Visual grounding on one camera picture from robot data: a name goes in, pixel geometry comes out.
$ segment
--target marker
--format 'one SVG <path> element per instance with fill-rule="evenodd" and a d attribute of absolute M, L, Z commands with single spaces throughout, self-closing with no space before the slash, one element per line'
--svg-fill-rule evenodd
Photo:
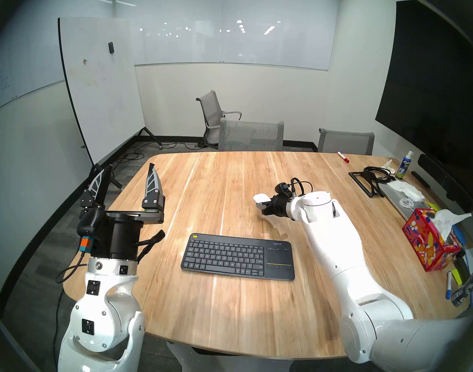
<path fill-rule="evenodd" d="M 447 272 L 447 300 L 450 300 L 452 295 L 452 272 Z"/>
<path fill-rule="evenodd" d="M 345 162 L 349 162 L 348 158 L 346 158 L 343 154 L 338 152 L 338 155 L 345 160 Z"/>

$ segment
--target keyboard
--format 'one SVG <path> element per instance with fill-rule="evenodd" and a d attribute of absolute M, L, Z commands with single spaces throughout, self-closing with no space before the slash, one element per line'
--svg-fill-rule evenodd
<path fill-rule="evenodd" d="M 202 233 L 190 235 L 181 269 L 256 279 L 295 279 L 291 244 L 288 241 Z"/>

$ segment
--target light wood tabletop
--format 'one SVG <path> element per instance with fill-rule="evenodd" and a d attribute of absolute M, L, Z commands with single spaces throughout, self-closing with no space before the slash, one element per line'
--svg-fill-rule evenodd
<path fill-rule="evenodd" d="M 257 193 L 274 195 L 276 184 L 292 177 L 310 181 L 314 190 L 328 190 L 339 201 L 360 234 L 372 276 L 404 300 L 414 318 L 452 319 L 462 312 L 466 307 L 456 308 L 445 299 L 448 269 L 425 272 L 401 230 L 404 218 L 386 198 L 368 198 L 348 175 L 368 165 L 381 166 L 388 158 L 348 158 L 349 164 L 335 153 L 203 152 L 149 159 L 111 206 L 141 210 L 147 169 L 149 163 L 156 165 L 166 196 L 165 220 L 145 226 L 140 239 L 159 229 L 166 237 L 139 264 L 133 288 L 147 317 L 146 331 L 231 354 L 284 359 L 345 356 L 337 296 L 301 224 L 276 217 L 273 226 L 261 217 L 252 198 Z M 411 175 L 405 179 L 432 201 Z M 295 280 L 184 271 L 182 257 L 194 232 L 289 241 Z M 64 283 L 70 298 L 84 295 L 85 272 L 86 267 L 78 268 Z"/>

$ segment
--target keyboard key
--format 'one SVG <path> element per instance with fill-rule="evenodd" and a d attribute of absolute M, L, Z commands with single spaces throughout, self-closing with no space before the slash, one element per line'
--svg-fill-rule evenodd
<path fill-rule="evenodd" d="M 235 268 L 229 268 L 224 266 L 206 265 L 206 270 L 210 272 L 236 273 Z"/>

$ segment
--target gray mesh chair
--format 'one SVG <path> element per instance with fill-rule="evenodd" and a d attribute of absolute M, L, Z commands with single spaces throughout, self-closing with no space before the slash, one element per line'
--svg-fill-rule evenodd
<path fill-rule="evenodd" d="M 342 132 L 320 128 L 318 152 L 372 155 L 374 133 Z"/>
<path fill-rule="evenodd" d="M 205 96 L 196 98 L 196 100 L 199 101 L 202 106 L 202 113 L 204 114 L 206 124 L 204 142 L 212 148 L 215 148 L 219 143 L 220 120 L 224 118 L 225 115 L 231 113 L 238 113 L 241 118 L 241 112 L 223 112 L 221 106 L 219 106 L 219 101 L 214 90 L 211 90 Z"/>
<path fill-rule="evenodd" d="M 281 151 L 284 122 L 221 119 L 220 151 Z"/>

